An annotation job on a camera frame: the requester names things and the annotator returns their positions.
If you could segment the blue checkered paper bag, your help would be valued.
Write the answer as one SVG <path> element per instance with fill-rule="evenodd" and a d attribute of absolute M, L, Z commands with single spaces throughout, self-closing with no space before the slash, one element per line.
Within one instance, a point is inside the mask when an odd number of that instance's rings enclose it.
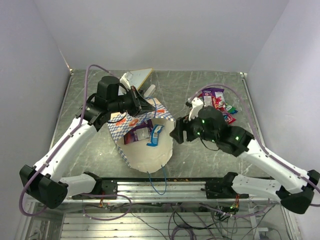
<path fill-rule="evenodd" d="M 107 124 L 111 138 L 122 159 L 132 169 L 143 173 L 154 173 L 166 165 L 173 155 L 173 138 L 170 132 L 174 129 L 175 119 L 156 98 L 147 100 L 155 111 L 139 116 L 129 114 L 113 114 Z M 151 121 L 157 127 L 156 146 L 150 146 L 151 138 L 125 144 L 125 135 L 134 128 Z"/>

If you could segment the pink snack bag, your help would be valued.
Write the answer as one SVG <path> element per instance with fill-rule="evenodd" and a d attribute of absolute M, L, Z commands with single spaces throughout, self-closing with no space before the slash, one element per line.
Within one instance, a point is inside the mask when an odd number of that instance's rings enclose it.
<path fill-rule="evenodd" d="M 235 118 L 232 119 L 231 116 L 228 116 L 228 115 L 226 114 L 226 112 L 227 112 L 226 110 L 225 110 L 225 111 L 220 111 L 220 112 L 222 113 L 222 115 L 223 115 L 223 117 L 224 117 L 224 120 L 225 120 L 229 125 L 236 121 Z"/>

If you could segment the blue snack bag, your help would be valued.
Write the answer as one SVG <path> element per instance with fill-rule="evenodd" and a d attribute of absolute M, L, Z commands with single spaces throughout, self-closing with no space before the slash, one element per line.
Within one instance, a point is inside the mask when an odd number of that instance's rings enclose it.
<path fill-rule="evenodd" d="M 232 119 L 234 119 L 233 115 L 237 114 L 238 111 L 237 110 L 233 110 L 233 111 L 227 111 L 226 114 L 228 116 L 230 116 Z"/>

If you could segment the red snack pack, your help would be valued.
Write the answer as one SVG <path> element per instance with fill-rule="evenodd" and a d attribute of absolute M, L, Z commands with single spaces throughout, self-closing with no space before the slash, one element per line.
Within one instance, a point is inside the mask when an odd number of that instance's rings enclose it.
<path fill-rule="evenodd" d="M 225 101 L 225 98 L 224 98 L 224 94 L 223 92 L 221 91 L 216 91 L 214 93 L 215 97 L 214 97 L 214 102 L 213 102 L 213 105 L 214 107 L 217 109 L 217 110 L 220 110 L 220 111 L 225 111 L 226 110 L 226 101 Z"/>

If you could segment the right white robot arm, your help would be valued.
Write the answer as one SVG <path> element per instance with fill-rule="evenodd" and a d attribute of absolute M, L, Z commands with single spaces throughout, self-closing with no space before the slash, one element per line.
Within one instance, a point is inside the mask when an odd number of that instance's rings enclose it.
<path fill-rule="evenodd" d="M 179 117 L 169 135 L 179 144 L 195 139 L 213 142 L 222 152 L 250 161 L 272 178 L 246 177 L 229 172 L 219 189 L 226 198 L 235 194 L 264 197 L 300 215 L 313 205 L 319 172 L 303 170 L 277 157 L 244 128 L 228 125 L 222 113 L 212 106 L 200 109 L 193 119 L 187 115 Z"/>

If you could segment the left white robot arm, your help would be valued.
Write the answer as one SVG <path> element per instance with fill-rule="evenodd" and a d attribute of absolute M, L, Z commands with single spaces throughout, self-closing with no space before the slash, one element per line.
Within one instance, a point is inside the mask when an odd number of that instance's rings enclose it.
<path fill-rule="evenodd" d="M 72 120 L 69 129 L 52 149 L 33 166 L 24 165 L 20 172 L 23 191 L 49 209 L 57 208 L 67 197 L 86 194 L 91 199 L 102 193 L 102 178 L 84 172 L 63 178 L 69 161 L 93 137 L 114 113 L 131 117 L 155 111 L 134 86 L 120 95 L 124 84 L 115 76 L 104 76 L 97 84 L 96 93 L 85 98 L 83 107 Z"/>

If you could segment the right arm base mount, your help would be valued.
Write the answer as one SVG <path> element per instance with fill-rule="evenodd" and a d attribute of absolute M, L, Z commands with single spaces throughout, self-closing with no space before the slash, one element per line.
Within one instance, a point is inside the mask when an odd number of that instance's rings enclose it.
<path fill-rule="evenodd" d="M 232 181 L 223 178 L 212 178 L 205 182 L 201 191 L 207 199 L 235 199 L 238 195 L 232 188 Z"/>

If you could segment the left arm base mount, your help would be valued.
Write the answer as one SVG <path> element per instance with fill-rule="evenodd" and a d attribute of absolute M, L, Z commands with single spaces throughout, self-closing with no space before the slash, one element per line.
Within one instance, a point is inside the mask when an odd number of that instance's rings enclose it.
<path fill-rule="evenodd" d="M 115 200 L 116 194 L 118 193 L 118 184 L 114 180 L 103 179 L 101 183 L 90 192 L 90 195 L 109 195 L 103 197 L 107 200 Z M 91 200 L 98 199 L 98 197 L 86 196 L 82 194 L 74 195 L 71 197 L 73 200 Z"/>

